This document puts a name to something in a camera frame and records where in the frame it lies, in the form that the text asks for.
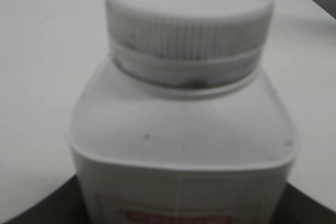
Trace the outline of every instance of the table surface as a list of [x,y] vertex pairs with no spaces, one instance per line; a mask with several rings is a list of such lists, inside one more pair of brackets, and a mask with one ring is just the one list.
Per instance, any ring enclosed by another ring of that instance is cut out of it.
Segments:
[[[0,223],[74,173],[69,114],[108,53],[103,0],[0,0]],[[336,21],[312,0],[276,0],[263,66],[302,150],[289,181],[336,211]]]

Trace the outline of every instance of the plastic bottle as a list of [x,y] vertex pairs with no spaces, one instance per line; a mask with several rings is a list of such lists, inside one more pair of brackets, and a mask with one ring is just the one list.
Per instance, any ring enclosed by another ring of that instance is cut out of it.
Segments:
[[298,148],[259,68],[274,1],[106,2],[111,54],[70,132],[91,219],[269,223]]

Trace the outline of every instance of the bottle neck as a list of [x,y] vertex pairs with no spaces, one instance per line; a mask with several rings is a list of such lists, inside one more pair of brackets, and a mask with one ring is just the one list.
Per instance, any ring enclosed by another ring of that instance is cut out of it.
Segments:
[[233,57],[207,61],[173,61],[142,54],[114,41],[111,57],[124,73],[139,81],[175,90],[214,90],[245,82],[259,66],[262,47]]

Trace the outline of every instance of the bottle label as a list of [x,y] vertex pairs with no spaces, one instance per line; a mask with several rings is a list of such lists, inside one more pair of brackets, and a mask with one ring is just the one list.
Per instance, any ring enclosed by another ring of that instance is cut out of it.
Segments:
[[119,224],[255,224],[258,205],[239,207],[175,208],[151,206],[98,196],[97,203],[104,223]]

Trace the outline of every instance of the dark speck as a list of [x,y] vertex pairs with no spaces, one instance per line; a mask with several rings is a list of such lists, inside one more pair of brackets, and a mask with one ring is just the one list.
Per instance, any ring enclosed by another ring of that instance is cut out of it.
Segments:
[[288,140],[288,141],[285,142],[285,144],[286,144],[287,146],[290,146],[290,145],[293,144],[293,141],[292,141],[292,140]]
[[203,88],[208,88],[208,84],[204,80],[194,79],[194,80],[190,80],[182,84],[182,88],[203,89]]

